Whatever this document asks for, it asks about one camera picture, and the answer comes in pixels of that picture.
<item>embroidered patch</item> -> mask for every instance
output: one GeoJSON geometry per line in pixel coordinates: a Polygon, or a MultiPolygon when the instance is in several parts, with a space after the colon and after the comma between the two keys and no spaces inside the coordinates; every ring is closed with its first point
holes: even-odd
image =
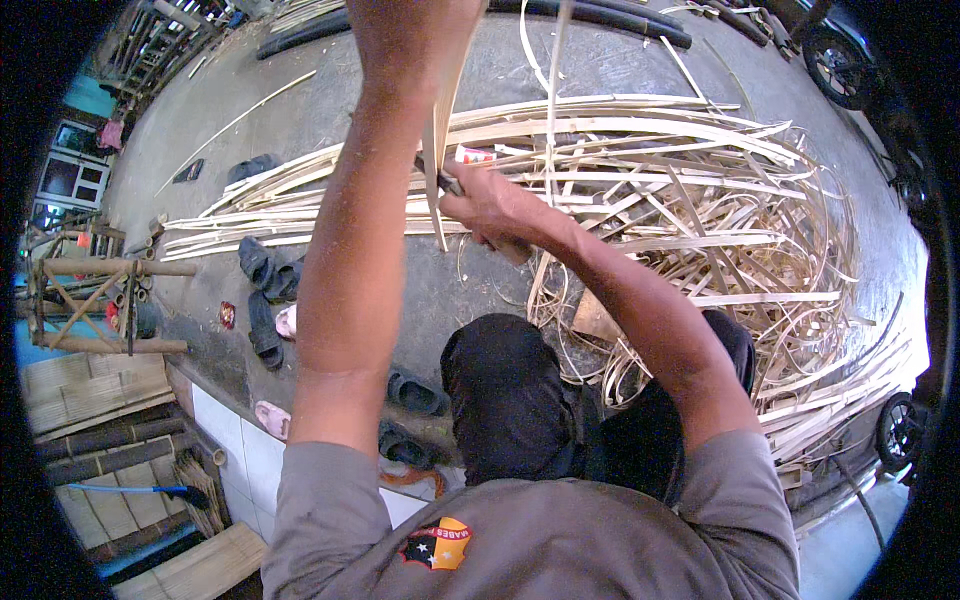
{"type": "Polygon", "coordinates": [[[464,548],[473,531],[455,518],[442,516],[407,536],[399,554],[405,563],[415,562],[431,570],[454,570],[463,562],[464,548]]]}

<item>pink cloth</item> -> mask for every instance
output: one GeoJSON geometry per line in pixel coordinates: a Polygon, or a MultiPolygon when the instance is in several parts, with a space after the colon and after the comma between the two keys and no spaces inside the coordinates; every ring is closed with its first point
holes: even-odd
{"type": "Polygon", "coordinates": [[[123,121],[107,121],[104,130],[100,132],[100,141],[97,145],[101,148],[112,146],[117,150],[123,150],[123,144],[120,143],[121,133],[123,133],[123,121]]]}

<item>bamboo stand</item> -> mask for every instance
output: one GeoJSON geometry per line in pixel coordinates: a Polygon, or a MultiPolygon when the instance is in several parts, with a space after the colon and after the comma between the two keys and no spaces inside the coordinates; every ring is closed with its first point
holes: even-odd
{"type": "Polygon", "coordinates": [[[61,348],[75,352],[97,352],[101,354],[119,354],[126,352],[133,356],[134,353],[141,352],[163,352],[177,353],[186,352],[187,344],[183,340],[134,340],[135,324],[132,322],[133,314],[133,296],[127,294],[127,303],[123,308],[121,320],[126,320],[127,335],[126,344],[122,340],[110,339],[103,329],[96,325],[89,317],[86,311],[94,304],[96,299],[100,298],[107,289],[127,276],[127,287],[132,288],[132,283],[137,276],[141,275],[170,275],[170,276],[192,276],[197,272],[196,265],[170,265],[155,263],[153,261],[126,260],[122,258],[108,258],[100,260],[97,258],[44,258],[36,262],[33,278],[35,285],[34,293],[34,311],[33,318],[29,320],[31,335],[35,346],[47,348],[61,348]],[[105,281],[94,293],[84,300],[83,303],[77,303],[71,298],[63,286],[57,281],[58,275],[109,275],[105,281]],[[73,309],[73,315],[62,326],[58,328],[57,333],[46,331],[44,327],[44,302],[43,290],[46,290],[47,283],[56,290],[63,300],[73,309]],[[70,327],[77,320],[83,320],[97,334],[97,338],[86,338],[76,335],[67,335],[70,327]]]}

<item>small red packet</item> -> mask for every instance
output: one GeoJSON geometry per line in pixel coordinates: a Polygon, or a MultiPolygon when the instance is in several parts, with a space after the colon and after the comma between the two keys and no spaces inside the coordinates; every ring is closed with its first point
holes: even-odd
{"type": "Polygon", "coordinates": [[[230,304],[229,302],[220,302],[220,324],[226,327],[227,329],[233,329],[233,324],[236,322],[237,309],[236,306],[230,304]]]}

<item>wall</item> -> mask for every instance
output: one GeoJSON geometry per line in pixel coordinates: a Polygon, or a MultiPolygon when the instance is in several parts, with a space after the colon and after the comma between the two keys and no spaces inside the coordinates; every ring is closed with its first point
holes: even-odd
{"type": "Polygon", "coordinates": [[[86,75],[78,75],[70,84],[63,103],[69,107],[109,118],[115,102],[110,95],[100,89],[97,80],[86,75]]]}

